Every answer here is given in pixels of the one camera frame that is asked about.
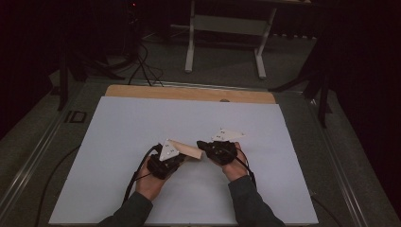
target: black stand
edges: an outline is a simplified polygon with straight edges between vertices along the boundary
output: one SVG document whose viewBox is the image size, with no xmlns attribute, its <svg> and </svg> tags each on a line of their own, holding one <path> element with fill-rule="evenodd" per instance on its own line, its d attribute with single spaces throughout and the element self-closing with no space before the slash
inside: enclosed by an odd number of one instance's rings
<svg viewBox="0 0 401 227">
<path fill-rule="evenodd" d="M 322 126 L 326 128 L 325 125 L 325 113 L 327 108 L 327 95 L 329 88 L 329 75 L 327 71 L 317 70 L 312 71 L 304 75 L 300 75 L 298 78 L 285 83 L 279 87 L 270 88 L 271 92 L 283 92 L 288 88 L 291 88 L 299 83 L 309 80 L 306 88 L 303 91 L 303 96 L 307 99 L 312 99 L 321 90 L 321 98 L 319 102 L 318 119 Z"/>
<path fill-rule="evenodd" d="M 60 104 L 58 111 L 61 111 L 68 101 L 68 70 L 76 81 L 85 81 L 86 75 L 83 64 L 97 70 L 97 72 L 108 77 L 109 79 L 125 79 L 110 72 L 96 61 L 91 60 L 86 55 L 69 45 L 64 38 L 60 40 Z"/>
</svg>

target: wooden edge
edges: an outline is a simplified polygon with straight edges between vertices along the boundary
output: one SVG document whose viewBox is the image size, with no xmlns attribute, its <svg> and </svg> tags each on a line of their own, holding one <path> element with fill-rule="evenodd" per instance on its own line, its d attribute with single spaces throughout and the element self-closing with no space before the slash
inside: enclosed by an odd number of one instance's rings
<svg viewBox="0 0 401 227">
<path fill-rule="evenodd" d="M 111 85 L 105 96 L 180 99 L 198 101 L 230 101 L 245 103 L 275 104 L 269 92 L 218 90 L 205 88 L 147 87 L 133 85 Z"/>
</svg>

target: sleeve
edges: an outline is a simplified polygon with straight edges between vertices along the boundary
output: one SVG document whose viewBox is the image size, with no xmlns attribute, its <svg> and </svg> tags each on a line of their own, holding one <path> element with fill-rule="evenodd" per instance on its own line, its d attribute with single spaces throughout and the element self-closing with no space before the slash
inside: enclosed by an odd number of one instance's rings
<svg viewBox="0 0 401 227">
<path fill-rule="evenodd" d="M 136 227 L 143 226 L 153 204 L 138 192 L 130 198 L 112 216 L 100 221 L 99 227 Z"/>
<path fill-rule="evenodd" d="M 286 226 L 263 202 L 250 176 L 244 176 L 230 182 L 229 189 L 233 199 L 235 219 L 239 226 Z"/>
</svg>

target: table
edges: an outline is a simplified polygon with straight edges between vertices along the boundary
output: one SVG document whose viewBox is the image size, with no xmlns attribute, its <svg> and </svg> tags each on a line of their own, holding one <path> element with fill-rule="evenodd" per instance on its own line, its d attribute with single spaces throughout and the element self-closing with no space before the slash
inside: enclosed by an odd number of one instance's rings
<svg viewBox="0 0 401 227">
<path fill-rule="evenodd" d="M 216 32 L 227 32 L 235 34 L 246 34 L 261 36 L 260 45 L 254 50 L 257 72 L 260 79 L 266 79 L 265 65 L 262 59 L 263 49 L 269 37 L 270 29 L 273 23 L 274 15 L 277 8 L 273 7 L 269 12 L 269 17 L 266 21 L 238 19 L 229 17 L 217 17 L 210 15 L 199 15 L 195 12 L 195 2 L 191 1 L 191 17 L 189 21 L 189 45 L 186 53 L 185 72 L 192 72 L 194 60 L 195 30 L 207 30 Z M 273 3 L 299 3 L 298 0 L 282 0 L 282 1 L 255 1 L 255 2 L 273 2 Z M 303 4 L 310 4 L 309 0 L 302 1 Z"/>
<path fill-rule="evenodd" d="M 222 99 L 230 102 L 217 102 Z M 317 223 L 284 118 L 274 103 L 272 94 L 264 92 L 111 86 L 97 106 L 49 223 L 101 221 L 121 205 L 133 171 L 151 146 L 167 136 L 196 146 L 196 140 L 210 140 L 220 126 L 246 132 L 237 141 L 275 215 L 288 225 Z M 146 224 L 234 225 L 227 183 L 205 155 L 185 163 L 153 202 Z"/>
</svg>

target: white stand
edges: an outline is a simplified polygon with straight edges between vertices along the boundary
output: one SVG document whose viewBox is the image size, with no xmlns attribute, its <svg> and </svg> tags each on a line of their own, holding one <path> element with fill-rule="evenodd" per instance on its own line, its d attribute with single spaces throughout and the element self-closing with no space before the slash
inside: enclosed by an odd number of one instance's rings
<svg viewBox="0 0 401 227">
<path fill-rule="evenodd" d="M 194 32 L 196 30 L 208 30 L 216 32 L 227 32 L 246 35 L 260 35 L 262 42 L 254 50 L 257 72 L 261 79 L 266 79 L 265 66 L 263 64 L 262 52 L 269 37 L 270 28 L 277 9 L 272 9 L 268 21 L 246 20 L 228 17 L 216 17 L 195 14 L 195 0 L 191 2 L 191 18 L 189 21 L 189 45 L 186 53 L 185 72 L 192 72 L 194 61 Z"/>
</svg>

